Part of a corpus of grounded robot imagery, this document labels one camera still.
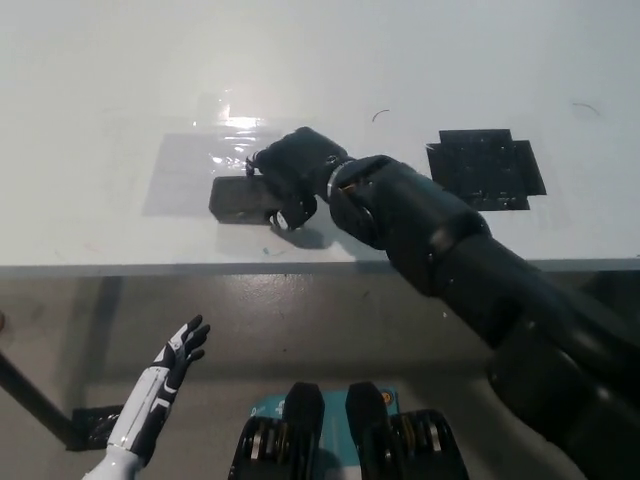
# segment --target robotic arm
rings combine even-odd
[[[503,403],[591,480],[637,478],[640,325],[552,284],[492,238],[483,217],[408,165],[354,159],[300,128],[247,161],[295,230],[329,204],[336,225],[383,249],[417,290],[441,298],[490,347]]]
[[[198,315],[182,326],[138,379],[87,480],[133,480],[147,466],[187,369],[204,356],[209,325]]]

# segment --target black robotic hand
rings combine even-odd
[[[247,159],[247,175],[256,169],[262,173],[271,192],[283,202],[272,222],[295,230],[316,212],[316,195],[327,201],[331,175],[351,160],[342,147],[303,127]]]
[[[204,356],[210,326],[198,315],[184,324],[142,373],[116,423],[109,445],[136,454],[146,465],[191,364]]]

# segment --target clear plastic sheet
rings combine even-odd
[[[192,132],[168,133],[158,150],[143,207],[147,216],[209,216],[213,179],[244,175],[247,156],[282,138],[292,122],[230,115],[230,102],[201,98]]]

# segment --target white and black robotic hand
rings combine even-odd
[[[198,315],[182,326],[138,379],[120,413],[105,458],[84,478],[132,480],[151,460],[189,366],[204,356],[210,326]]]

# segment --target black robotic arm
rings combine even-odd
[[[482,216],[408,165],[356,160],[301,128],[248,161],[296,229],[329,204],[336,225],[377,249],[416,289],[441,298],[495,355],[504,404],[591,480],[640,472],[640,325],[551,283],[492,238]]]

